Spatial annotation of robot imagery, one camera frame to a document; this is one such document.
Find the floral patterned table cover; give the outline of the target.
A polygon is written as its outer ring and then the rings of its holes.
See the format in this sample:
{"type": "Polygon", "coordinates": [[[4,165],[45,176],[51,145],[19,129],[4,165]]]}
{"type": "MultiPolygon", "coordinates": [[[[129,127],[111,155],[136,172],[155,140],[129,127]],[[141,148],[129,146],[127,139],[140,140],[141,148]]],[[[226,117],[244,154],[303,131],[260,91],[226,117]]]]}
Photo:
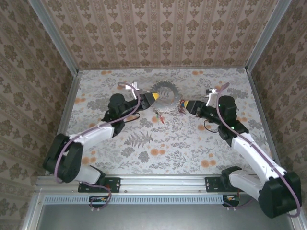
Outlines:
{"type": "MultiPolygon", "coordinates": [[[[237,118],[256,143],[272,157],[254,95],[245,69],[149,69],[92,70],[80,72],[81,81],[74,101],[67,134],[82,132],[104,116],[111,95],[121,93],[132,99],[120,81],[137,82],[148,91],[160,80],[173,82],[183,99],[205,101],[206,90],[229,87],[224,95],[234,97],[237,118]]],[[[218,174],[237,165],[253,170],[217,133],[217,126],[189,113],[161,114],[147,109],[131,116],[115,138],[105,140],[83,152],[82,164],[95,166],[107,174],[218,174]]]]}

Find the grey metal sheet panel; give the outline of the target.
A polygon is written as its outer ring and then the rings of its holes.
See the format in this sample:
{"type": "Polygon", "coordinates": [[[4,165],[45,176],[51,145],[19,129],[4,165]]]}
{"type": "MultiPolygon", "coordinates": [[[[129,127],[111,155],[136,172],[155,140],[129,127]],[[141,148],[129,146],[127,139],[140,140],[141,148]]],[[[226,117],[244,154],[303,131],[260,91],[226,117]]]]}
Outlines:
{"type": "Polygon", "coordinates": [[[257,204],[227,210],[222,205],[47,205],[38,230],[294,230],[283,215],[266,217],[257,204]]]}

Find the thin aluminium table edge rail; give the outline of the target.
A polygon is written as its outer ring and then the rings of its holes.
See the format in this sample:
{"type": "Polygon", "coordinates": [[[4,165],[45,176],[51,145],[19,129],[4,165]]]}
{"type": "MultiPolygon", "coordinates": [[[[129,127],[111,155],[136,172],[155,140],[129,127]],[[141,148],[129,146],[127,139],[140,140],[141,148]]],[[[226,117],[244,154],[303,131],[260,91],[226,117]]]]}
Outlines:
{"type": "Polygon", "coordinates": [[[245,66],[190,66],[190,67],[130,67],[130,68],[96,68],[78,69],[78,72],[92,70],[149,70],[149,69],[245,69],[245,66]]]}

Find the aluminium side rail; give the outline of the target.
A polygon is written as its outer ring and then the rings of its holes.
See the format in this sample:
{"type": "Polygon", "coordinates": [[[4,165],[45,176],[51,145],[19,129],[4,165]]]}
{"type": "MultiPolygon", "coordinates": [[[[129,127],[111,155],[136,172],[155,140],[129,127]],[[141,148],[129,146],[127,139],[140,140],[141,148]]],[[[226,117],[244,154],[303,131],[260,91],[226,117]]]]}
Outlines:
{"type": "Polygon", "coordinates": [[[277,151],[276,151],[276,148],[275,148],[275,145],[274,145],[274,142],[273,142],[273,139],[272,139],[272,136],[271,136],[271,133],[270,133],[270,129],[269,129],[266,117],[265,117],[265,113],[263,111],[261,101],[260,101],[256,86],[255,86],[255,83],[253,81],[253,78],[252,78],[250,71],[247,71],[247,77],[248,77],[248,81],[249,81],[250,86],[251,86],[252,93],[254,95],[254,100],[255,100],[255,103],[257,105],[257,109],[258,109],[258,112],[259,112],[259,115],[260,115],[260,119],[261,119],[261,122],[262,122],[262,125],[263,125],[263,129],[264,129],[265,135],[267,137],[267,142],[268,142],[271,154],[272,154],[272,158],[278,165],[281,165],[277,151]]]}
{"type": "Polygon", "coordinates": [[[47,175],[47,176],[53,175],[53,172],[50,172],[45,167],[47,161],[49,160],[49,158],[51,158],[51,161],[56,163],[57,157],[58,157],[59,153],[61,152],[61,150],[58,150],[58,147],[64,146],[69,140],[69,135],[67,134],[67,130],[68,130],[69,122],[70,122],[72,109],[73,109],[73,106],[74,106],[74,101],[76,99],[76,95],[77,95],[77,92],[79,90],[80,81],[81,81],[81,75],[80,75],[80,73],[77,73],[77,75],[73,77],[72,82],[71,82],[71,86],[70,86],[70,89],[69,89],[67,100],[66,100],[64,110],[63,110],[63,113],[62,113],[62,117],[61,117],[61,120],[60,120],[60,124],[59,124],[58,130],[57,130],[57,134],[56,134],[55,138],[53,139],[53,141],[51,142],[51,146],[50,146],[50,148],[47,152],[47,155],[46,155],[46,157],[43,161],[43,168],[46,170],[45,175],[47,175]]]}

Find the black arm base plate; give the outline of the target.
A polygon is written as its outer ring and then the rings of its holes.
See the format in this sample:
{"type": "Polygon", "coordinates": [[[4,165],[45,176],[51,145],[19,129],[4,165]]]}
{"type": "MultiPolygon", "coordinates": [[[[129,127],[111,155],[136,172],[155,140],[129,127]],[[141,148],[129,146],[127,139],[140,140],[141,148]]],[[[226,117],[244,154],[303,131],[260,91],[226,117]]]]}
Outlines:
{"type": "Polygon", "coordinates": [[[221,176],[205,177],[205,186],[208,193],[212,192],[242,192],[243,190],[230,184],[229,179],[221,176]]]}
{"type": "MultiPolygon", "coordinates": [[[[107,187],[112,193],[118,193],[121,186],[121,179],[119,177],[105,177],[99,179],[95,185],[107,187]]],[[[79,193],[107,193],[107,190],[101,187],[92,187],[79,183],[79,193]]]]}

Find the aluminium extrusion rail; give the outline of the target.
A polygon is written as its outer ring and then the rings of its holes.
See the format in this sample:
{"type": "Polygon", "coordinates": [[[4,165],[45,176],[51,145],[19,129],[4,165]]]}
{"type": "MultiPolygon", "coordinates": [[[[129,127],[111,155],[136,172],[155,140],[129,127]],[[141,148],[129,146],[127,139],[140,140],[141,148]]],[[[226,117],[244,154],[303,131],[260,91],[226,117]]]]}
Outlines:
{"type": "MultiPolygon", "coordinates": [[[[204,194],[218,175],[107,175],[106,181],[116,178],[120,194],[204,194]]],[[[78,192],[79,182],[58,184],[53,176],[39,176],[35,191],[69,194],[78,192]]]]}

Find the aluminium frame post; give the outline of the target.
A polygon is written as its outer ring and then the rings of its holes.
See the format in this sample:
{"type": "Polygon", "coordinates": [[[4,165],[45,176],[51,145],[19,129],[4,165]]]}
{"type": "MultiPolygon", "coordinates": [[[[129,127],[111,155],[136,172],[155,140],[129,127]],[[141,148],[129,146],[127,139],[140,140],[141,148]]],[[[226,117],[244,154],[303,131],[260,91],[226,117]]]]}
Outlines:
{"type": "Polygon", "coordinates": [[[50,17],[50,14],[47,12],[47,9],[44,6],[42,0],[29,0],[29,3],[40,19],[42,25],[50,36],[52,42],[60,53],[72,76],[76,77],[78,75],[79,68],[77,67],[77,64],[74,61],[72,55],[70,54],[64,40],[60,36],[59,29],[56,28],[56,25],[50,17]]]}
{"type": "Polygon", "coordinates": [[[257,64],[261,54],[264,52],[266,45],[272,38],[279,22],[283,18],[292,0],[278,0],[270,18],[268,19],[247,63],[245,69],[247,73],[251,72],[257,64]]]}

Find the aluminium lower frame bar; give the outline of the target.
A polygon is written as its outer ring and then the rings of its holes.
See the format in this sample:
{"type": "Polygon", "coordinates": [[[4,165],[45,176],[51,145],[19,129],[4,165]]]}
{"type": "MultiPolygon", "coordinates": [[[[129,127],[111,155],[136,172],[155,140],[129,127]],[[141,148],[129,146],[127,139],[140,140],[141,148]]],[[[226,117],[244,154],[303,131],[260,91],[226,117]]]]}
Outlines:
{"type": "Polygon", "coordinates": [[[22,230],[36,230],[42,209],[44,206],[45,195],[41,191],[34,192],[29,203],[28,211],[26,213],[22,230]]]}
{"type": "Polygon", "coordinates": [[[307,195],[305,191],[302,191],[302,206],[300,215],[298,217],[291,217],[297,213],[297,210],[287,213],[287,217],[290,221],[292,230],[307,230],[307,195]]]}

